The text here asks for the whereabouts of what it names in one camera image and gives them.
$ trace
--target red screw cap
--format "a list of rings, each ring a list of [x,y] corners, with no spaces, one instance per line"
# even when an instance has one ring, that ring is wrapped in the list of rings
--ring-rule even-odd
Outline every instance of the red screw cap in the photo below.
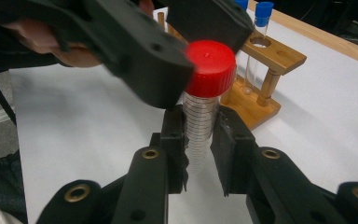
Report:
[[[187,58],[195,65],[195,72],[186,92],[210,98],[221,95],[232,84],[236,68],[232,50],[224,44],[201,40],[190,43]]]

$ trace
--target centrifuge tube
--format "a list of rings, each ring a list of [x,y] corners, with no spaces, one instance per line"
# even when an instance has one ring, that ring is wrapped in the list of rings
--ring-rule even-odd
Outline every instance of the centrifuge tube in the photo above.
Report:
[[[250,42],[257,47],[265,48],[265,39],[267,28],[269,27],[269,17],[272,13],[274,4],[270,2],[261,2],[255,5],[254,31],[250,36]],[[255,79],[257,77],[258,60],[253,57],[248,58],[245,69],[245,79],[242,91],[245,94],[251,94],[255,91]]]
[[[198,173],[210,147],[219,96],[231,85],[236,69],[232,50],[218,42],[202,40],[190,43],[187,58],[195,64],[195,72],[187,86],[183,109],[186,114],[185,135],[188,138],[187,170]]]

